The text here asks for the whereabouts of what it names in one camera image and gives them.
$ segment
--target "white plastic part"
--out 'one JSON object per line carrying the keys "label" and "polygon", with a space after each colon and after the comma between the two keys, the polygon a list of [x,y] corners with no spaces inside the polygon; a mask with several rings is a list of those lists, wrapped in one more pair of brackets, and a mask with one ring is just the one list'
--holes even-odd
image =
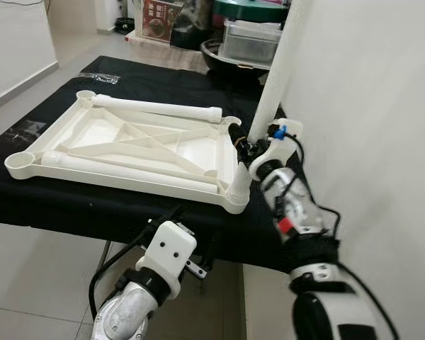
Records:
{"label": "white plastic part", "polygon": [[[274,124],[278,124],[280,126],[285,125],[287,127],[287,133],[292,136],[296,136],[296,138],[300,138],[302,134],[303,126],[301,123],[296,120],[290,120],[287,118],[280,118],[273,121]],[[288,158],[296,151],[297,145],[290,139],[285,138],[284,140],[273,139],[269,148],[266,150],[264,154],[255,159],[249,167],[250,176],[259,181],[260,178],[256,175],[258,168],[266,163],[270,159],[278,159],[285,165]]]}
{"label": "white plastic part", "polygon": [[41,158],[41,165],[51,166],[54,168],[94,172],[96,174],[103,174],[107,176],[137,179],[138,181],[160,183],[168,186],[182,186],[192,190],[217,193],[217,186],[214,184],[192,181],[175,176],[161,175],[154,172],[126,168],[124,166],[104,164],[99,161],[76,158],[57,151],[45,152]]}
{"label": "white plastic part", "polygon": [[196,247],[197,241],[192,235],[166,221],[159,226],[135,269],[147,267],[158,273],[171,289],[168,299],[174,299],[181,290],[178,277]]}
{"label": "white plastic part", "polygon": [[252,177],[250,177],[244,163],[239,163],[238,171],[233,179],[233,182],[227,189],[225,195],[230,202],[243,205],[247,204],[250,200],[250,184]]}
{"label": "white plastic part", "polygon": [[339,325],[361,324],[376,329],[377,324],[367,302],[354,293],[313,292],[326,312],[333,339],[341,339]]}
{"label": "white plastic part", "polygon": [[198,108],[195,106],[182,106],[163,103],[152,103],[149,101],[128,101],[125,99],[116,99],[103,94],[98,94],[91,99],[97,106],[108,108],[122,108],[124,110],[136,110],[158,115],[170,115],[174,117],[183,117],[191,119],[206,120],[211,123],[220,123],[222,119],[221,108]]}
{"label": "white plastic part", "polygon": [[302,39],[304,18],[312,1],[293,0],[287,21],[272,61],[266,85],[261,95],[248,139],[255,143],[264,137],[268,124],[274,119],[293,70],[294,59]]}
{"label": "white plastic part", "polygon": [[5,161],[15,179],[44,176],[194,200],[240,214],[225,194],[237,172],[228,125],[77,102],[27,150]]}

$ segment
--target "black table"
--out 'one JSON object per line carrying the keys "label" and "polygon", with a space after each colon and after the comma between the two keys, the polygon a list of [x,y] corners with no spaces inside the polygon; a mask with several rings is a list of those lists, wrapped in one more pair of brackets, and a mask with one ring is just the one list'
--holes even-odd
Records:
{"label": "black table", "polygon": [[[68,234],[129,242],[149,218],[182,204],[181,221],[198,238],[198,254],[214,250],[218,259],[285,271],[283,248],[271,215],[254,183],[251,201],[241,215],[222,207],[160,195],[34,177],[11,178],[4,166],[53,124],[76,100],[76,92],[92,90],[116,98],[189,106],[219,106],[249,130],[262,88],[256,82],[224,81],[214,74],[153,67],[99,57],[82,72],[120,76],[117,84],[73,78],[0,136],[0,223],[31,226]],[[211,239],[216,239],[211,248]]]}

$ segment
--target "tiled floor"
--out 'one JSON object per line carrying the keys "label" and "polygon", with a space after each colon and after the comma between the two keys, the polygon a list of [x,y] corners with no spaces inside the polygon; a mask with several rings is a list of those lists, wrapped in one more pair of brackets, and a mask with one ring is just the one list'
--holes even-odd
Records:
{"label": "tiled floor", "polygon": [[[0,134],[99,55],[132,60],[132,51],[122,36],[104,37],[97,46],[2,106]],[[0,225],[0,340],[90,339],[87,290],[104,243]],[[119,247],[122,245],[113,244],[110,252]],[[98,302],[141,254],[134,250],[107,272],[96,289]],[[223,261],[216,263],[203,291],[199,282],[187,275],[180,296],[155,314],[147,338],[240,340],[238,277],[238,265]]]}

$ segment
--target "clear plastic box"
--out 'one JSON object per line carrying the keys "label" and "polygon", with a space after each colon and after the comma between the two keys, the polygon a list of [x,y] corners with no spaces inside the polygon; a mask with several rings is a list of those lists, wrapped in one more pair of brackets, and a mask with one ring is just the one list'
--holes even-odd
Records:
{"label": "clear plastic box", "polygon": [[271,65],[280,41],[280,24],[225,21],[222,57]]}

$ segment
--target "black cable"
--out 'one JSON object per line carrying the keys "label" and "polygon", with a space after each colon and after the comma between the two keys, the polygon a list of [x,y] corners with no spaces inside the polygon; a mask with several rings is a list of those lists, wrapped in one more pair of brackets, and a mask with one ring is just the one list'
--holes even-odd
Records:
{"label": "black cable", "polygon": [[389,315],[386,313],[384,307],[381,305],[379,300],[376,298],[376,296],[373,294],[373,292],[370,290],[369,287],[348,267],[346,267],[342,262],[337,262],[337,266],[343,269],[345,272],[347,272],[361,287],[364,289],[364,291],[367,293],[367,295],[370,297],[370,299],[373,301],[377,309],[380,311],[382,317],[384,318],[385,322],[387,323],[388,327],[390,328],[390,331],[392,332],[392,335],[395,340],[398,340],[400,336],[398,335],[398,331],[395,328],[395,325],[393,324],[392,320],[390,319]]}
{"label": "black cable", "polygon": [[[299,148],[299,150],[301,151],[301,155],[302,155],[302,157],[300,157],[300,163],[302,165],[304,165],[305,151],[304,151],[304,147],[303,147],[302,143],[296,137],[294,137],[294,136],[292,136],[292,135],[290,135],[288,133],[285,133],[285,136],[288,137],[289,139],[291,139],[294,143],[296,143],[296,145]],[[293,177],[290,185],[288,185],[287,188],[285,188],[285,190],[283,191],[282,196],[285,196],[288,193],[288,191],[291,189],[291,186],[292,186],[293,182],[295,181],[295,179],[298,179],[298,178],[299,178],[298,175],[295,175]],[[323,205],[318,205],[317,202],[316,202],[316,200],[315,200],[315,197],[313,197],[313,192],[312,192],[312,189],[310,188],[310,185],[309,185],[307,179],[305,179],[304,184],[305,184],[307,190],[309,191],[310,200],[312,200],[312,202],[319,209],[324,210],[324,211],[331,212],[332,214],[336,215],[336,219],[335,219],[335,223],[334,223],[334,231],[333,231],[334,238],[336,238],[336,235],[337,235],[337,233],[339,231],[339,225],[340,225],[340,222],[341,222],[341,214],[340,214],[340,212],[338,212],[337,210],[334,210],[332,208],[324,207]]]}
{"label": "black cable", "polygon": [[[179,215],[181,213],[182,207],[181,206],[177,206],[175,207],[171,212],[169,212],[167,215],[164,215],[162,217],[160,217],[159,219],[157,219],[157,221],[155,222],[156,225],[160,225],[163,222],[166,222],[168,220],[171,220],[175,215]],[[110,266],[112,266],[116,261],[118,261],[121,257],[123,257],[126,253],[129,252],[129,250],[131,250],[132,248],[141,245],[141,241],[143,239],[144,236],[146,236],[148,233],[153,232],[154,230],[151,228],[151,226],[153,222],[151,222],[150,224],[148,224],[139,234],[137,237],[135,237],[135,239],[133,239],[129,244],[127,244],[123,249],[121,249],[117,254],[115,254],[114,256],[112,256],[112,258],[110,260],[108,260],[107,262],[104,263],[104,265],[102,265],[102,267],[100,267],[95,274],[93,275],[93,277],[91,278],[90,281],[90,286],[88,289],[88,299],[89,299],[89,304],[90,304],[90,310],[91,310],[91,315],[93,316],[93,319],[96,318],[96,315],[98,314],[97,310],[96,310],[96,302],[94,300],[94,289],[96,287],[96,284],[99,280],[99,278],[102,276],[102,274],[108,269],[110,268]]]}
{"label": "black cable", "polygon": [[37,2],[30,2],[29,4],[22,4],[21,2],[4,1],[4,0],[0,0],[0,2],[3,3],[3,4],[11,4],[11,5],[18,5],[18,6],[33,6],[33,5],[38,5],[38,4],[43,3],[44,0],[37,1]]}
{"label": "black cable", "polygon": [[304,165],[305,152],[304,152],[304,147],[302,146],[301,142],[299,142],[299,140],[298,140],[296,137],[294,137],[294,136],[292,136],[292,135],[290,135],[290,134],[288,134],[288,133],[285,133],[285,137],[288,137],[288,138],[289,138],[289,139],[291,139],[294,143],[296,143],[296,145],[297,145],[297,147],[299,148],[300,153],[301,153],[301,156],[299,157],[299,158],[300,158],[300,163],[301,163],[302,165]]}
{"label": "black cable", "polygon": [[338,212],[337,210],[334,210],[334,209],[331,209],[331,208],[328,208],[328,207],[324,207],[322,205],[317,205],[317,207],[321,210],[328,211],[328,212],[330,212],[330,213],[332,213],[336,216],[335,223],[334,223],[334,233],[333,233],[333,236],[336,239],[337,232],[339,231],[340,221],[341,221],[341,213]]}

